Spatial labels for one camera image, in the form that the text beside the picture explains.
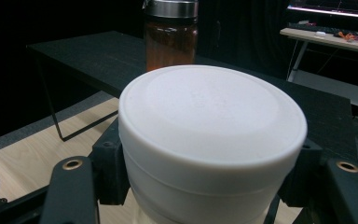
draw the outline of metal jar lid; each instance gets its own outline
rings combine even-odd
[[[145,0],[145,14],[163,18],[196,18],[198,0]]]

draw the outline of table leg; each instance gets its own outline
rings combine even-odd
[[[48,93],[48,85],[47,85],[47,83],[45,81],[42,66],[41,66],[39,60],[36,59],[35,62],[36,62],[37,72],[38,72],[39,76],[41,77],[43,88],[45,89],[46,98],[48,100],[48,108],[49,108],[51,116],[52,116],[52,118],[54,120],[54,125],[56,126],[58,136],[61,138],[61,140],[63,142],[65,142],[65,141],[77,136],[80,133],[85,132],[86,130],[98,125],[99,123],[101,123],[101,122],[103,122],[103,121],[105,121],[107,119],[112,118],[114,115],[117,114],[118,111],[114,111],[114,112],[104,116],[103,118],[97,119],[94,122],[92,122],[91,124],[81,128],[81,129],[79,129],[79,130],[77,130],[77,131],[75,131],[73,133],[68,134],[67,136],[62,136],[62,132],[61,132],[60,125],[59,125],[59,122],[58,122],[58,119],[57,119],[57,116],[56,116],[56,113],[55,113],[55,110],[54,110],[54,106],[53,106],[53,103],[51,101],[50,95]]]
[[[302,57],[304,56],[305,50],[307,49],[307,45],[308,45],[308,42],[305,41],[303,43],[303,45],[301,46],[301,50],[298,53],[295,65],[293,65],[292,71],[290,72],[290,76],[287,78],[287,81],[293,82],[293,80],[295,80],[295,76],[296,76],[296,73],[297,73],[298,66],[299,66],[299,64],[300,64],[300,62],[302,60]]]

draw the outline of white cylindrical jar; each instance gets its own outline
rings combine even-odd
[[[119,99],[131,189],[157,223],[252,223],[296,163],[307,122],[266,81],[206,65],[161,68]]]

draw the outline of white plastic lid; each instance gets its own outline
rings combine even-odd
[[[307,134],[304,114],[286,93],[257,77],[205,65],[134,79],[120,96],[118,118],[124,150],[143,170],[170,186],[211,194],[257,189],[247,175],[277,181],[274,175],[294,166]],[[280,168],[271,172],[272,166]],[[189,173],[196,180],[183,181]],[[238,179],[238,185],[223,192],[202,187],[212,175]]]

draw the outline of glass jar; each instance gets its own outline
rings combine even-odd
[[[194,63],[198,1],[145,1],[146,71]]]

